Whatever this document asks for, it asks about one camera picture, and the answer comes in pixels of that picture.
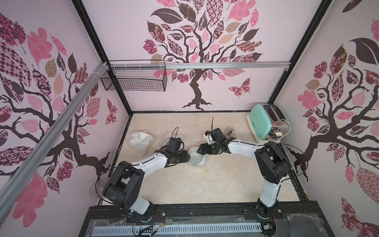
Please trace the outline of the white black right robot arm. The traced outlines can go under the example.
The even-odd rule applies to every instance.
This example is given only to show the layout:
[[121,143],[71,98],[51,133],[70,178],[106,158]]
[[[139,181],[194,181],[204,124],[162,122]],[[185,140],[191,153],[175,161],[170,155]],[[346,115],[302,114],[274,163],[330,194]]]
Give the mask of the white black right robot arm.
[[234,137],[226,137],[219,128],[204,134],[206,143],[197,152],[201,155],[238,154],[257,161],[262,177],[265,179],[259,202],[266,208],[273,207],[281,183],[288,175],[290,164],[280,145],[275,142],[264,144],[249,143]]

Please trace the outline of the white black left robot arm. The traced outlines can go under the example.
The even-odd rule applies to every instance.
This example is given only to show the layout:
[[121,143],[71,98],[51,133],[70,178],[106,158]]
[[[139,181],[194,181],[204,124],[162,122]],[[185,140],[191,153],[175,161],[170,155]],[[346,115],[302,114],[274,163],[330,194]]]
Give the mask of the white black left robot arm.
[[149,216],[153,204],[139,195],[144,178],[158,170],[187,163],[189,159],[182,139],[171,137],[152,156],[136,163],[119,163],[103,188],[102,195],[123,210]]

